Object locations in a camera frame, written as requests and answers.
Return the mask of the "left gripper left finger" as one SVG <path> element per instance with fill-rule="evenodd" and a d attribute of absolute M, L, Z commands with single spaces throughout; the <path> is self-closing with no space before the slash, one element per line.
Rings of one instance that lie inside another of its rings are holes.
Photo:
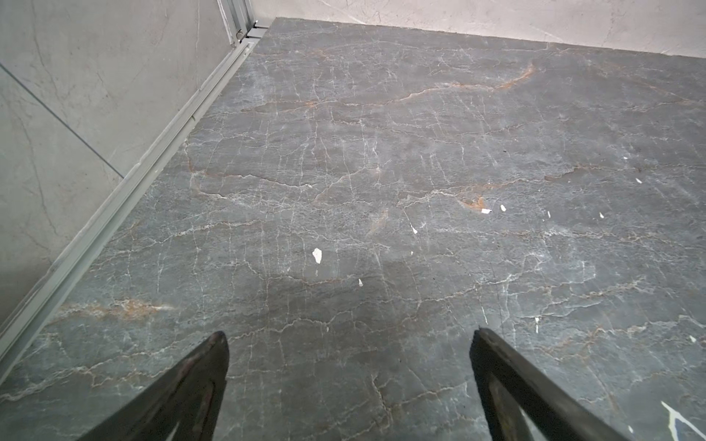
<path fill-rule="evenodd" d="M 226 386 L 230 352 L 211 334 L 83 440 L 211 440 Z"/>

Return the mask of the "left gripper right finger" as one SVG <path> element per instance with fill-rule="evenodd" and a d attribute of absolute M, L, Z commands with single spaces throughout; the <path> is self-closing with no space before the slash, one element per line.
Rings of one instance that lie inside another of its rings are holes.
<path fill-rule="evenodd" d="M 474 331 L 470 360 L 494 440 L 624 440 L 489 328 Z"/>

